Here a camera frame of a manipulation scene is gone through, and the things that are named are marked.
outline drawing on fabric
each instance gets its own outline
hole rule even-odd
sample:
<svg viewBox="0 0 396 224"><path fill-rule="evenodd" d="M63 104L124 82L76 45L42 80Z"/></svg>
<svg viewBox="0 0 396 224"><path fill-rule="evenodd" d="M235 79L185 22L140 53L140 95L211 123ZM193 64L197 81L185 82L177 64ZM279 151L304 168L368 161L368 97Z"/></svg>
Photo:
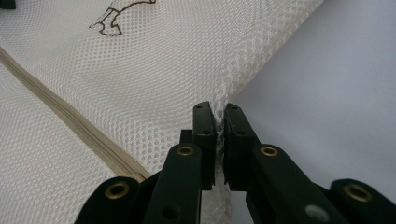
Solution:
<svg viewBox="0 0 396 224"><path fill-rule="evenodd" d="M105 14L98 18L98 22L90 28L100 27L102 35L122 35L120 26L116 23L117 17L126 9L137 4L153 4L156 0L116 0L107 9Z"/></svg>

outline white surface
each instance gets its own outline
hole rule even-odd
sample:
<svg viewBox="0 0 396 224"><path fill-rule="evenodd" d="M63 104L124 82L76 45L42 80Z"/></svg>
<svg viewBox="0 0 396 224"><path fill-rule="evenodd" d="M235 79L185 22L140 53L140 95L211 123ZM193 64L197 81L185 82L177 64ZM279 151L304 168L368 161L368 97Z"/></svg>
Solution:
<svg viewBox="0 0 396 224"><path fill-rule="evenodd" d="M233 100L316 183L396 203L396 1L328 0ZM233 223L252 223L233 193Z"/></svg>

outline mesh bag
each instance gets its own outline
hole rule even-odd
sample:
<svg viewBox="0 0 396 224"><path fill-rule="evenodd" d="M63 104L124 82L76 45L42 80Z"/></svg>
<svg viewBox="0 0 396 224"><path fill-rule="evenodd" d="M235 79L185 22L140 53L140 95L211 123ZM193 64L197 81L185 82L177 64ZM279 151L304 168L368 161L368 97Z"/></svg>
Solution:
<svg viewBox="0 0 396 224"><path fill-rule="evenodd" d="M0 64L0 223L71 223L114 174Z"/></svg>
<svg viewBox="0 0 396 224"><path fill-rule="evenodd" d="M0 46L154 174L192 107L209 101L220 127L228 101L320 3L17 2L0 11ZM204 192L203 223L230 220L221 176Z"/></svg>

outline beige zipper tape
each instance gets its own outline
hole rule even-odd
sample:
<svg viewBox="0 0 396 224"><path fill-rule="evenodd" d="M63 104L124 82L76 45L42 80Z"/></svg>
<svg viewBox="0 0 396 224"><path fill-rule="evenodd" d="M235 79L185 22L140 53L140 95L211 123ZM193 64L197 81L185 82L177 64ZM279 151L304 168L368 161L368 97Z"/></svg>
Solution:
<svg viewBox="0 0 396 224"><path fill-rule="evenodd" d="M0 48L0 62L27 89L40 98L116 175L129 176L138 182L150 177L149 172L134 158L108 139L73 106L24 70L2 48Z"/></svg>

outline clamp jaw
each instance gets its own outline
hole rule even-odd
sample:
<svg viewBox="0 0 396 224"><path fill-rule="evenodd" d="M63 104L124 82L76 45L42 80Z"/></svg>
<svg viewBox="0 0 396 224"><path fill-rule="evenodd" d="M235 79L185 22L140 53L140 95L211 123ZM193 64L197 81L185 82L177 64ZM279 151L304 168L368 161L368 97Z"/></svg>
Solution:
<svg viewBox="0 0 396 224"><path fill-rule="evenodd" d="M115 177L100 185L76 223L200 222L201 191L214 184L217 135L209 102L193 108L192 130L169 150L163 169L142 183ZM261 144L242 109L224 111L225 180L247 193L259 223L396 223L396 205L357 180L312 183L279 147Z"/></svg>
<svg viewBox="0 0 396 224"><path fill-rule="evenodd" d="M0 0L0 8L3 9L16 9L15 0Z"/></svg>

